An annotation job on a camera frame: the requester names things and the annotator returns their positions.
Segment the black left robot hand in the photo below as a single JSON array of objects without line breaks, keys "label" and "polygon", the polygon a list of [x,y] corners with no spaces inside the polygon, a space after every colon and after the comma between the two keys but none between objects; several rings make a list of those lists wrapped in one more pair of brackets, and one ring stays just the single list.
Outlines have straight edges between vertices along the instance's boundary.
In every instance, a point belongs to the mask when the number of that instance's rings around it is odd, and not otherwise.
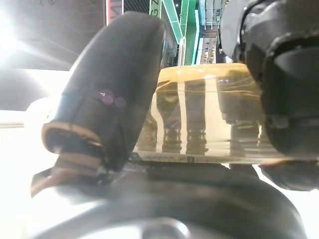
[{"label": "black left robot hand", "polygon": [[28,239],[304,239],[292,202],[223,166],[128,164],[158,84],[165,29],[127,12],[71,68],[41,129],[55,165],[32,184]]}]

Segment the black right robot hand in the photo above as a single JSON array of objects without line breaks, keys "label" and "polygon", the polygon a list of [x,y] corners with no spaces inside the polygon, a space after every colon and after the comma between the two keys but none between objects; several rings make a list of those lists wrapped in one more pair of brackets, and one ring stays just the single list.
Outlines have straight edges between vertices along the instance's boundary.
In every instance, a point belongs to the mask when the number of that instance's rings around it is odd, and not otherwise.
[{"label": "black right robot hand", "polygon": [[221,18],[221,46],[245,64],[261,90],[264,128],[288,160],[263,165],[277,186],[319,187],[319,3],[231,0]]}]

